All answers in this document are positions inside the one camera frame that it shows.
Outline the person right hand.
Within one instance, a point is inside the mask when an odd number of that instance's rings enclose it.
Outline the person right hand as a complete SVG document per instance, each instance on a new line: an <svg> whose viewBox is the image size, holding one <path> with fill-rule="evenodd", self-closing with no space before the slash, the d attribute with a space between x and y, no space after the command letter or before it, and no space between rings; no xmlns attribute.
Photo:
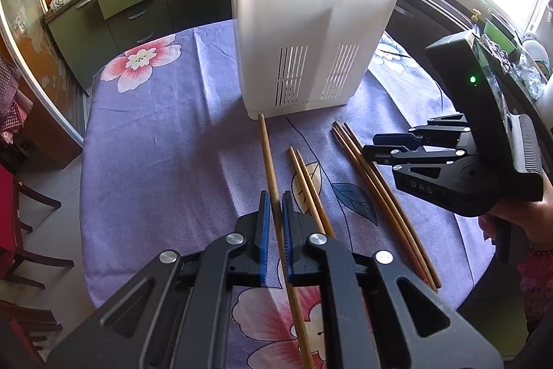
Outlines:
<svg viewBox="0 0 553 369"><path fill-rule="evenodd" d="M552 249L552 185L544 179L544 194L540 201L506 199L499 201L489 213L478 218L484 239L496 239L494 219L506 220L525 231L529 244L537 251Z"/></svg>

